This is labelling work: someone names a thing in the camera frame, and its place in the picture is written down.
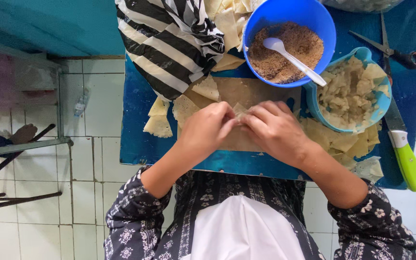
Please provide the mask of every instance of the floral print top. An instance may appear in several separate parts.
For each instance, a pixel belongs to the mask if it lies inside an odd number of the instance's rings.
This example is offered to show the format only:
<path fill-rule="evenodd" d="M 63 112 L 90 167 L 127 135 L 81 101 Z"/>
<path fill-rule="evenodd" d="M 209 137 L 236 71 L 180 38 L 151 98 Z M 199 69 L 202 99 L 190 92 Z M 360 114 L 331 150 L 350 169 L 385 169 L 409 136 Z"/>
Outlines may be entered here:
<path fill-rule="evenodd" d="M 120 188 L 107 211 L 110 233 L 104 242 L 106 260 L 179 260 L 191 253 L 199 210 L 240 194 L 268 204 L 285 217 L 307 260 L 325 259 L 305 226 L 306 182 L 189 171 L 176 182 L 174 221 L 162 235 L 162 212 L 170 201 L 171 190 L 161 199 L 149 194 L 141 182 L 141 174 L 148 168 L 142 167 Z M 416 242 L 402 224 L 401 214 L 391 207 L 382 190 L 366 182 L 369 191 L 361 204 L 348 210 L 328 204 L 339 227 L 340 248 L 334 259 L 416 260 Z"/>

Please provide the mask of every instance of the hand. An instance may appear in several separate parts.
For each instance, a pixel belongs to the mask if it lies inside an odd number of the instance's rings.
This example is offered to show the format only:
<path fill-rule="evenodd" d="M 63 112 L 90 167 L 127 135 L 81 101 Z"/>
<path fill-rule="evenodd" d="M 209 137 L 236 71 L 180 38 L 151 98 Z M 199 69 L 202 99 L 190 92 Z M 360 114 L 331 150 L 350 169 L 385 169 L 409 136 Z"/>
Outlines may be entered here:
<path fill-rule="evenodd" d="M 212 103 L 185 121 L 181 137 L 174 147 L 195 166 L 216 151 L 238 123 L 227 102 Z"/>
<path fill-rule="evenodd" d="M 240 122 L 251 139 L 279 161 L 303 167 L 305 158 L 320 146 L 307 138 L 292 111 L 282 101 L 265 101 L 249 109 Z"/>

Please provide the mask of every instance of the mashed filling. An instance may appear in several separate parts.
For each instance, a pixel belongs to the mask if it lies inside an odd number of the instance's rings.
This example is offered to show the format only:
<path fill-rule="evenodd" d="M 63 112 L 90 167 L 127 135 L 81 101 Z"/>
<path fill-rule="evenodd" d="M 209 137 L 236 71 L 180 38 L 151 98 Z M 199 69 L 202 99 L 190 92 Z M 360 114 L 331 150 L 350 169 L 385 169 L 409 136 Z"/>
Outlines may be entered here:
<path fill-rule="evenodd" d="M 374 90 L 378 84 L 373 80 L 386 76 L 377 64 L 364 68 L 362 61 L 352 56 L 327 68 L 321 76 L 326 86 L 318 86 L 317 101 L 324 118 L 341 129 L 363 129 L 371 125 L 372 114 L 379 107 Z"/>

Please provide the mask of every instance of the blue bowl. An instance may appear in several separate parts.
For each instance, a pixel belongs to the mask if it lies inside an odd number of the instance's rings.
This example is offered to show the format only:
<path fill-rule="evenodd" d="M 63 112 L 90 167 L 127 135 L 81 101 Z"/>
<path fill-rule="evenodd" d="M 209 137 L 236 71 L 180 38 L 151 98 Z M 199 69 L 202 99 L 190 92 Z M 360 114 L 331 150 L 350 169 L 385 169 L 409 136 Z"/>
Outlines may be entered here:
<path fill-rule="evenodd" d="M 328 67 L 331 67 L 343 61 L 346 62 L 351 58 L 351 56 L 355 56 L 357 59 L 361 60 L 362 63 L 364 64 L 364 67 L 367 67 L 368 63 L 376 64 L 376 62 L 372 60 L 372 52 L 370 52 L 370 50 L 365 47 L 360 47 L 360 48 L 355 48 L 348 55 L 345 55 L 337 59 L 336 61 L 330 63 Z M 386 114 L 386 111 L 388 111 L 389 105 L 391 104 L 392 93 L 391 93 L 391 84 L 389 83 L 388 77 L 384 77 L 380 85 L 388 85 L 389 97 L 387 97 L 381 91 L 375 92 L 375 98 L 377 99 L 377 102 L 374 103 L 373 105 L 377 104 L 379 108 L 375 110 L 375 112 L 373 112 L 372 117 L 370 118 L 370 121 L 372 121 L 372 123 L 368 125 L 367 127 L 374 125 L 376 122 L 382 119 L 384 117 L 384 114 Z M 334 127 L 324 118 L 324 116 L 320 112 L 319 105 L 317 102 L 317 85 L 315 85 L 314 82 L 311 81 L 308 84 L 305 84 L 303 87 L 306 89 L 307 107 L 309 109 L 309 112 L 315 119 L 317 119 L 323 125 L 325 125 L 326 127 L 332 130 L 335 130 L 338 132 L 353 132 L 352 129 L 341 129 L 338 127 Z M 363 130 L 365 128 L 358 128 L 356 126 L 357 131 Z"/>
<path fill-rule="evenodd" d="M 308 76 L 291 82 L 288 84 L 272 83 L 263 79 L 251 67 L 248 59 L 248 51 L 245 46 L 250 46 L 255 35 L 264 27 L 272 26 L 288 21 L 295 22 L 301 26 L 307 26 L 311 31 L 315 32 L 324 42 L 324 53 L 314 71 L 317 74 L 322 73 L 332 59 L 335 52 L 335 44 L 337 42 L 337 33 L 335 23 L 327 9 L 317 0 L 267 0 L 262 3 L 248 19 L 243 34 L 244 48 L 243 52 L 246 63 L 251 71 L 262 81 L 272 86 L 278 87 L 296 87 L 302 86 L 311 79 Z"/>

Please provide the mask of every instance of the knife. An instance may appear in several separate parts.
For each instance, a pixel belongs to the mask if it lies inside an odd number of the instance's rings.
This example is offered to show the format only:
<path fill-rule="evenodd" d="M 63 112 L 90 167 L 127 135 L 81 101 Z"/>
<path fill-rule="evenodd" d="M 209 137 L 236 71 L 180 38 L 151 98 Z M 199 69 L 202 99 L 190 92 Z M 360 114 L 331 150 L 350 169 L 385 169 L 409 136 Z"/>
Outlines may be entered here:
<path fill-rule="evenodd" d="M 402 120 L 394 98 L 384 115 L 388 135 L 397 158 L 397 164 L 409 190 L 416 192 L 416 158 L 407 140 L 407 128 Z"/>

